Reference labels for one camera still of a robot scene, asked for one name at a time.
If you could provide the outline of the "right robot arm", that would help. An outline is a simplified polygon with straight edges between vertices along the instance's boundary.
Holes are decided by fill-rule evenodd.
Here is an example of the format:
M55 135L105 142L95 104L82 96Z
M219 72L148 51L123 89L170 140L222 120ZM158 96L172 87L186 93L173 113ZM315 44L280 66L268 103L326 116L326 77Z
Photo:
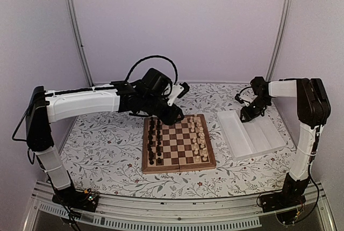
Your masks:
M256 76L249 87L255 95L252 102L241 99L239 94L235 97L245 104L239 115L242 123L264 116L273 98L296 99L300 133L294 163L285 175L281 190L262 192L256 200L263 212L277 211L276 217L281 224L295 225L306 219L301 216L306 203L304 192L309 183L314 183L311 168L321 133L331 114L325 86L320 78L287 78L268 82L262 76Z

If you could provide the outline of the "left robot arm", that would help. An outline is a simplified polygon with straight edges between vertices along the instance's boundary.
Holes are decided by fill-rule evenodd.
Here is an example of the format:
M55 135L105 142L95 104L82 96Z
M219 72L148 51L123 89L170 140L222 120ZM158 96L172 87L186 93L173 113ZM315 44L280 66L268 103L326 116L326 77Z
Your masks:
M182 98L189 85L171 80L155 68L150 68L143 78L130 82L130 75L142 62L153 59L147 56L137 61L123 81L75 90L46 91L43 86L34 88L29 105L20 123L25 124L27 157L31 164L37 161L47 175L54 191L53 201L67 210L78 209L95 212L98 192L78 191L69 172L62 163L54 144L50 124L63 119L98 112L128 112L134 117L156 116L166 125L184 118L175 100Z

